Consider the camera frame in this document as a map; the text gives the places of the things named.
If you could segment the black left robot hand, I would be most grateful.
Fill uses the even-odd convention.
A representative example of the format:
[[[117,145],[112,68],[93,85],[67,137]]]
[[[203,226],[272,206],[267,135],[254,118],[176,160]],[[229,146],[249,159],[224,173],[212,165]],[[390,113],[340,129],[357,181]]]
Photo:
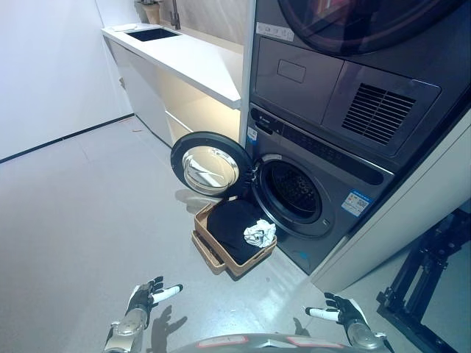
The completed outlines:
[[[155,277],[134,288],[125,313],[134,309],[140,309],[150,316],[152,309],[157,307],[160,302],[170,299],[182,290],[182,284],[164,288],[163,276]]]

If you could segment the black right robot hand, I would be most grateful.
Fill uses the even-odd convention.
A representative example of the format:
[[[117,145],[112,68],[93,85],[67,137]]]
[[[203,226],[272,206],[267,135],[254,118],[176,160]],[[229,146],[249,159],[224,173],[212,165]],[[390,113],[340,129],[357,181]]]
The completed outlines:
[[[314,318],[335,321],[342,326],[360,322],[369,325],[364,312],[354,299],[346,299],[334,293],[325,292],[327,308],[305,307],[305,313]]]

